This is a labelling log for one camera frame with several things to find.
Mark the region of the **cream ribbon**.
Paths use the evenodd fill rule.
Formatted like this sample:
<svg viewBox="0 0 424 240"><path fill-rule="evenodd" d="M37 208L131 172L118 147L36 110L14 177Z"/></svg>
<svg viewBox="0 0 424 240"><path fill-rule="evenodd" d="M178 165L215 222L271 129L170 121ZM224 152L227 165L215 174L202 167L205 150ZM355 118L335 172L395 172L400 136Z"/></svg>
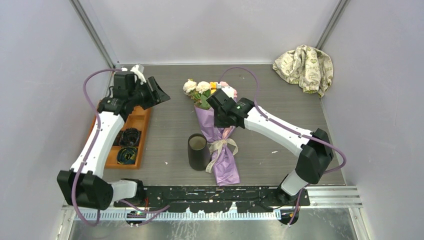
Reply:
<svg viewBox="0 0 424 240"><path fill-rule="evenodd" d="M212 172L212 168L215 165L216 161L218 160L219 156L221 155L221 152L223 150L223 148L227 145L231 145L234 147L234 150L232 152L232 155L236 155L239 151L239 148L236 144L236 142L231 139L231 138L227 138L227 139L221 139L221 140L217 140L214 141L210 144L209 146L209 153L211 155L213 155L214 152L216 152L216 156L211 158L211 161L209 162L209 164L206 166L205 172L206 173L211 173Z"/></svg>

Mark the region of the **rolled dark fabric upper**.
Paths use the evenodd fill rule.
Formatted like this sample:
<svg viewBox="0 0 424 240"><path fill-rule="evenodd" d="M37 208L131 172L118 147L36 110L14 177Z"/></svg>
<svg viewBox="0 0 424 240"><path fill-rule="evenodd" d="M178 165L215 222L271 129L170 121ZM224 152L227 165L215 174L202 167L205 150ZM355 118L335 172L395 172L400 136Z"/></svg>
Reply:
<svg viewBox="0 0 424 240"><path fill-rule="evenodd" d="M136 147L139 145L142 132L134 127L127 128L121 134L118 144L121 147Z"/></svg>

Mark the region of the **rolled dark fabric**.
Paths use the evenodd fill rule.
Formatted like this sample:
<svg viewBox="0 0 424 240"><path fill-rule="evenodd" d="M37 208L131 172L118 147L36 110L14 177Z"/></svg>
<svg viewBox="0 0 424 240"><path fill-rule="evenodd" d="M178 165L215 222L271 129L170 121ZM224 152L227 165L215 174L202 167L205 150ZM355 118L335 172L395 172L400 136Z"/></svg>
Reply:
<svg viewBox="0 0 424 240"><path fill-rule="evenodd" d="M134 165L136 163L138 149L136 147L122 147L116 156L119 165Z"/></svg>
<svg viewBox="0 0 424 240"><path fill-rule="evenodd" d="M142 132L134 127L127 128L121 134L118 144L121 147L136 147L139 145Z"/></svg>

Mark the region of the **purple flower bouquet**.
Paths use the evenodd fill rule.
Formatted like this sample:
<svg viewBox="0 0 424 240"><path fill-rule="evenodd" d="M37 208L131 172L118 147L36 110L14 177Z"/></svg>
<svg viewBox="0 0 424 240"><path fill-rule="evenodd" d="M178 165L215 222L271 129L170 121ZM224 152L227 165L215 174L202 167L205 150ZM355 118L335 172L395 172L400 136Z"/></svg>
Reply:
<svg viewBox="0 0 424 240"><path fill-rule="evenodd" d="M220 82L196 82L188 79L182 87L185 95L194 102L194 111L200 126L201 134L205 136L208 142L208 148L211 143L221 140L230 139L230 135L235 127L218 128L214 126L214 110L207 103L206 99L210 97L216 90L222 89L229 97L236 100L237 90L224 81ZM235 155L232 154L234 147L227 145L222 149L218 160L212 168L215 182L218 186L233 185L240 183L240 175L237 169Z"/></svg>

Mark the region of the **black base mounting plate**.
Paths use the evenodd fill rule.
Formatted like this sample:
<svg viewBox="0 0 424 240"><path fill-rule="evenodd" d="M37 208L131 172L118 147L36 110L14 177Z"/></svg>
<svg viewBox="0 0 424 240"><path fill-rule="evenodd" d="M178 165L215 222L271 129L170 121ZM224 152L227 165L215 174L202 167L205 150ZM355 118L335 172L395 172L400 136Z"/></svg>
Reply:
<svg viewBox="0 0 424 240"><path fill-rule="evenodd" d="M169 213L225 213L235 205L238 213L266 213L278 207L292 208L297 200L283 204L276 186L159 186L144 187L142 198L129 199L136 207L159 210L169 205Z"/></svg>

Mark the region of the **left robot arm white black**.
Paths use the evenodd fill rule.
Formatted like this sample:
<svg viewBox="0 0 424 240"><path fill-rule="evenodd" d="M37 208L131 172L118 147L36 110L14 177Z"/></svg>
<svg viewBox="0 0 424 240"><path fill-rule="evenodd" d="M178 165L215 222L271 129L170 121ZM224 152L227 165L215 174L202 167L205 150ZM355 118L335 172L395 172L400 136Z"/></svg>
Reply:
<svg viewBox="0 0 424 240"><path fill-rule="evenodd" d="M135 71L117 71L111 96L95 106L95 122L87 142L69 170L57 175L65 201L72 206L106 210L112 203L127 200L141 206L146 200L143 182L123 178L103 180L104 169L113 143L135 107L147 110L170 100L153 76L143 79Z"/></svg>

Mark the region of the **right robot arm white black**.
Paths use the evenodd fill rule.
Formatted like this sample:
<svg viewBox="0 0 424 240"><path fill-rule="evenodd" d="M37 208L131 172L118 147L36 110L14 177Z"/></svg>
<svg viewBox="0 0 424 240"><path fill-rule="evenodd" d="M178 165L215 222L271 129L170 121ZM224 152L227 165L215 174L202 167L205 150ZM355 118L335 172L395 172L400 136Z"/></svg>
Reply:
<svg viewBox="0 0 424 240"><path fill-rule="evenodd" d="M239 127L257 132L288 149L297 157L296 167L284 177L275 191L283 205L291 205L300 190L317 184L334 158L326 131L315 131L289 124L269 113L245 97L236 101L223 89L207 98L213 109L215 127Z"/></svg>

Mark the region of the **rolled dark fabric lower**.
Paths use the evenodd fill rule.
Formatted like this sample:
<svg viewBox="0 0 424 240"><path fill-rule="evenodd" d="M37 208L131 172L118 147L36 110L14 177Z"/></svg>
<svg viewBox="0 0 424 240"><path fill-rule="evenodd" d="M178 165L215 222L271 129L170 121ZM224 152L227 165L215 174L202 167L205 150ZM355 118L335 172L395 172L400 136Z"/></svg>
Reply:
<svg viewBox="0 0 424 240"><path fill-rule="evenodd" d="M138 149L136 147L122 147L116 156L119 165L134 165L136 163Z"/></svg>

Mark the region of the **dark cylindrical vase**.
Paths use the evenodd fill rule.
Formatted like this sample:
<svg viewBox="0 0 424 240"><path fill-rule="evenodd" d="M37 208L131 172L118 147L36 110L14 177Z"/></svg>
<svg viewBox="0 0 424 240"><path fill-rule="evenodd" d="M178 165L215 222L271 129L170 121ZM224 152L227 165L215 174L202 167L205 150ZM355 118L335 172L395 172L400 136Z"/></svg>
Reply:
<svg viewBox="0 0 424 240"><path fill-rule="evenodd" d="M208 141L201 133L192 134L187 141L188 163L196 171L205 171L211 161Z"/></svg>

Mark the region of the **patterned cream cloth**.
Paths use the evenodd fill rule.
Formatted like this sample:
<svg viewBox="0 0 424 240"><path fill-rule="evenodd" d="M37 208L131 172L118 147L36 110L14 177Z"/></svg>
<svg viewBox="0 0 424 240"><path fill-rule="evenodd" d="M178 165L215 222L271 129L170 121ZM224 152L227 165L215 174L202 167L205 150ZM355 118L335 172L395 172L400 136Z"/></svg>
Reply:
<svg viewBox="0 0 424 240"><path fill-rule="evenodd" d="M332 85L334 66L331 57L317 48L300 45L286 51L272 64L272 69L288 84L303 93L322 98Z"/></svg>

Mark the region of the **orange compartment tray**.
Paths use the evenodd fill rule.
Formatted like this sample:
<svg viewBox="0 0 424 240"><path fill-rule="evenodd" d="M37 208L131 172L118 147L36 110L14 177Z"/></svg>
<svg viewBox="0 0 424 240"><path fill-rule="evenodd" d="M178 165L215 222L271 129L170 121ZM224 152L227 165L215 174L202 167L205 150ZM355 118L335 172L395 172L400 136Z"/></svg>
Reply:
<svg viewBox="0 0 424 240"><path fill-rule="evenodd" d="M112 142L106 169L138 170L145 149L151 109L134 108Z"/></svg>

